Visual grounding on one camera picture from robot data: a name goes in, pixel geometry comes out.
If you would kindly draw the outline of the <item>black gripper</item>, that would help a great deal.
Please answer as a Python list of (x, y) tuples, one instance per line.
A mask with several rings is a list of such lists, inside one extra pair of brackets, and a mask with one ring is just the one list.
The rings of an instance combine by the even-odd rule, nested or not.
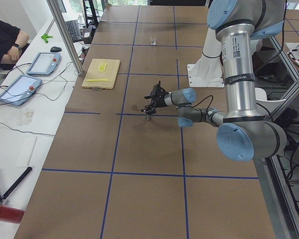
[(153, 86), (152, 91), (144, 96), (144, 99), (150, 99), (150, 103), (146, 105), (144, 109), (141, 109), (141, 112), (147, 115), (153, 115), (156, 113), (156, 108), (167, 107), (164, 100), (166, 95), (169, 95), (169, 92), (164, 88), (161, 86)]

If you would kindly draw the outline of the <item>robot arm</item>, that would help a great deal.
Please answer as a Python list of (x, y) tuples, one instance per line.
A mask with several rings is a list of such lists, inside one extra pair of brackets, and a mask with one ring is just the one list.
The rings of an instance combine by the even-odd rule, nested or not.
[(192, 106), (192, 88), (167, 92), (156, 84), (147, 96), (143, 112), (152, 115), (157, 108), (175, 106), (180, 127), (207, 122), (217, 127), (221, 152), (235, 161), (272, 157), (287, 143), (283, 129), (264, 120), (257, 110), (255, 74), (251, 41), (275, 36), (282, 31), (285, 2), (281, 0), (214, 0), (207, 24), (221, 43), (227, 113)]

